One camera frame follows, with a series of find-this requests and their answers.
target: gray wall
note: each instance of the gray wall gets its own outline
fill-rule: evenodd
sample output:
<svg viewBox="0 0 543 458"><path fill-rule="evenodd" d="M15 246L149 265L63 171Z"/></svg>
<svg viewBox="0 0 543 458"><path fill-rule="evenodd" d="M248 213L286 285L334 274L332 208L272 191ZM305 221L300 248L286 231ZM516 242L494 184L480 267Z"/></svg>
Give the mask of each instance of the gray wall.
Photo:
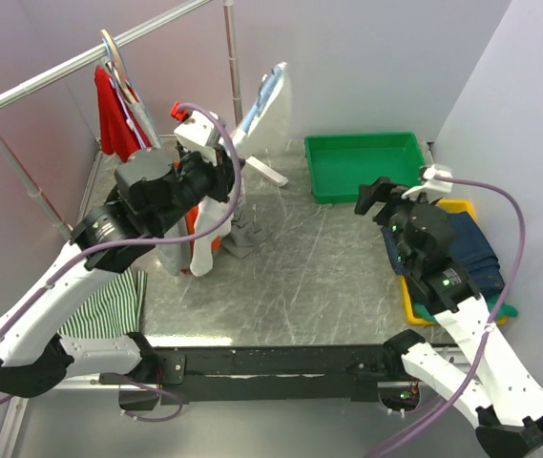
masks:
<svg viewBox="0 0 543 458"><path fill-rule="evenodd" d="M18 2L0 2L0 92L54 60ZM74 222L94 138L64 84L0 112L0 130L58 210ZM60 238L0 158L0 314L46 270ZM4 408L0 408L0 425Z"/></svg>
<svg viewBox="0 0 543 458"><path fill-rule="evenodd" d="M120 34L179 0L22 2L56 62ZM292 65L294 137L409 130L433 140L510 0L237 0L242 94ZM195 101L232 122L220 0L124 50L136 88L160 130L171 133L176 100ZM68 81L97 129L92 69Z"/></svg>
<svg viewBox="0 0 543 458"><path fill-rule="evenodd" d="M506 334L543 385L543 2L513 0L434 153L456 176L503 186L523 207L526 254L509 296L520 317ZM456 191L474 201L506 272L517 239L512 208L487 192Z"/></svg>

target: gray metal floor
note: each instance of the gray metal floor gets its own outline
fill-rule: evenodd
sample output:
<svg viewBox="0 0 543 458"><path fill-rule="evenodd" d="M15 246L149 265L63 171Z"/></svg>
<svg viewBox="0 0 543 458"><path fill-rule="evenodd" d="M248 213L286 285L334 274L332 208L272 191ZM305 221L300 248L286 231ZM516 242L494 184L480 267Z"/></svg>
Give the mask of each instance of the gray metal floor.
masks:
<svg viewBox="0 0 543 458"><path fill-rule="evenodd" d="M376 403L293 400L193 403L174 420L119 415L111 390L53 390L31 399L19 458L361 458L421 413L388 417ZM151 416L168 415L173 406ZM388 458L484 458L474 431L451 409Z"/></svg>
<svg viewBox="0 0 543 458"><path fill-rule="evenodd" d="M256 157L290 180L278 188L249 166L243 171L243 208L273 235L243 260L221 250L199 279L170 276L156 250L138 260L149 273L141 327L151 344L381 344L407 328L371 217L354 215L351 204L314 202L302 141ZM117 163L103 158L91 205L112 189ZM449 342L437 326L417 330Z"/></svg>

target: fabric pile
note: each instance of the fabric pile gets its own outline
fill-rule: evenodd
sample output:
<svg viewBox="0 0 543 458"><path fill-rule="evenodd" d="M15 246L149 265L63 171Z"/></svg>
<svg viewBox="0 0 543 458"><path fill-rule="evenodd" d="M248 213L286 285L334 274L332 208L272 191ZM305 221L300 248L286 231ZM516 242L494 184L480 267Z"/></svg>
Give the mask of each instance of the fabric pile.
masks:
<svg viewBox="0 0 543 458"><path fill-rule="evenodd" d="M113 339L139 330L148 274L127 269L93 293L59 329L76 339Z"/></svg>

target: black metal base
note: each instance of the black metal base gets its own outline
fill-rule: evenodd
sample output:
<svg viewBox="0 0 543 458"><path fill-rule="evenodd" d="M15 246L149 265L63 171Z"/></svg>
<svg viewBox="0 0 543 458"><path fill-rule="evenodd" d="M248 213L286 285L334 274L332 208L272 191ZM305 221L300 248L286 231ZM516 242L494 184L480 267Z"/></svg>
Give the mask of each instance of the black metal base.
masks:
<svg viewBox="0 0 543 458"><path fill-rule="evenodd" d="M381 344L156 348L163 386L187 403L331 398L378 402L378 383L410 380L387 366L387 352ZM157 383L152 374L138 381ZM122 383L113 374L102 374L99 382ZM162 403L175 402L163 398Z"/></svg>
<svg viewBox="0 0 543 458"><path fill-rule="evenodd" d="M524 458L543 446L543 416L524 419L522 427L500 425L493 407L479 411L481 426L476 429L481 448L490 458Z"/></svg>

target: red garment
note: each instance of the red garment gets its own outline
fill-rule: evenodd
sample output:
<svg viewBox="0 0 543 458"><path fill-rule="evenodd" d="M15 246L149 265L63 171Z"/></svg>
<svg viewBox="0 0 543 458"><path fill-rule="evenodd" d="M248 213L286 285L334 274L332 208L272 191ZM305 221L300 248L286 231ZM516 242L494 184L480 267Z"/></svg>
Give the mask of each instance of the red garment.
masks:
<svg viewBox="0 0 543 458"><path fill-rule="evenodd" d="M94 79L97 87L101 151L106 155L116 153L123 162L127 162L129 156L140 149L136 134L127 125L118 95L110 83L110 76L102 68L97 67ZM150 146L148 138L137 125L136 119L131 112L129 112L129 115L146 146Z"/></svg>

